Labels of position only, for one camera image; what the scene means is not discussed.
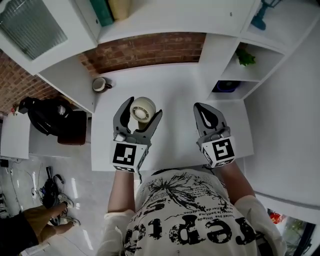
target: white wall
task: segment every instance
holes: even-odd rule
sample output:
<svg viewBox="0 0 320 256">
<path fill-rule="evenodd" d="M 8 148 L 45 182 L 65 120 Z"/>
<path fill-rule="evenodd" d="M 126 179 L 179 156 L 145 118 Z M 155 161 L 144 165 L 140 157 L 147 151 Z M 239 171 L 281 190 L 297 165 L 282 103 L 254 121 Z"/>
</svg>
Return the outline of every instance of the white wall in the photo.
<svg viewBox="0 0 320 256">
<path fill-rule="evenodd" d="M 254 190 L 314 209 L 320 209 L 319 63 L 320 22 L 244 101 L 254 146 L 245 173 Z"/>
</svg>

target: cabinet door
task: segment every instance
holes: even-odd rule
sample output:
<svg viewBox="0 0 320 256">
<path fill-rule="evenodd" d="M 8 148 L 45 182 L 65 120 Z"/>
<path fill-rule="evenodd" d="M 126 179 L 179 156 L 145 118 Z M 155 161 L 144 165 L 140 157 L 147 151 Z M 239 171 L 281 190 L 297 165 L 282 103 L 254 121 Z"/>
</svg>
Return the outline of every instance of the cabinet door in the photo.
<svg viewBox="0 0 320 256">
<path fill-rule="evenodd" d="M 29 158 L 30 119 L 28 114 L 13 115 L 3 119 L 0 155 L 9 158 Z"/>
<path fill-rule="evenodd" d="M 0 12 L 0 48 L 32 75 L 98 45 L 74 0 L 5 0 Z"/>
</svg>

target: person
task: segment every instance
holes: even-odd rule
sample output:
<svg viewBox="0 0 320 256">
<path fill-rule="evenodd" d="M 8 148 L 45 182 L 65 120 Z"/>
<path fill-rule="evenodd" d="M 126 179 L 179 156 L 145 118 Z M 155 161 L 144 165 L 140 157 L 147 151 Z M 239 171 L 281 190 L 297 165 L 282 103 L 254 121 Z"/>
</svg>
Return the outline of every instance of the person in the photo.
<svg viewBox="0 0 320 256">
<path fill-rule="evenodd" d="M 97 256 L 283 256 L 284 242 L 235 162 L 158 171 L 139 187 L 117 170 Z"/>
<path fill-rule="evenodd" d="M 49 225 L 51 218 L 62 214 L 74 203 L 65 195 L 58 195 L 59 204 L 46 209 L 43 205 L 27 209 L 20 214 L 0 219 L 0 252 L 4 256 L 16 256 L 23 250 L 37 246 L 56 234 L 63 234 L 74 226 L 80 226 L 77 219 L 65 217 L 66 224 Z"/>
</svg>

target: frosted glass panel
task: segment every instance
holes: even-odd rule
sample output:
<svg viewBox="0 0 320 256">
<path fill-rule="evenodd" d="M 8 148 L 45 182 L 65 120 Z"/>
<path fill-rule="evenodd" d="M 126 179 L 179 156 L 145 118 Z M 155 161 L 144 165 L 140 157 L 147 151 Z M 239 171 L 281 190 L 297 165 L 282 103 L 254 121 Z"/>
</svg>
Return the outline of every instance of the frosted glass panel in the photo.
<svg viewBox="0 0 320 256">
<path fill-rule="evenodd" d="M 42 0 L 9 1 L 0 30 L 32 60 L 67 40 Z"/>
</svg>

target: green plant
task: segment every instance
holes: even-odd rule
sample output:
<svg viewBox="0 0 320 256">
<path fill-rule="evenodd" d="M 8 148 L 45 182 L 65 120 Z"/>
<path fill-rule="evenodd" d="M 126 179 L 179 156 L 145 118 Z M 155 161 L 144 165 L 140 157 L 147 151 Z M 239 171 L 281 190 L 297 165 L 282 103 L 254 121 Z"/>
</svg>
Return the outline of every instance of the green plant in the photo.
<svg viewBox="0 0 320 256">
<path fill-rule="evenodd" d="M 240 65 L 244 65 L 245 67 L 250 64 L 255 64 L 255 56 L 252 56 L 245 49 L 236 49 L 235 54 L 239 59 Z"/>
</svg>

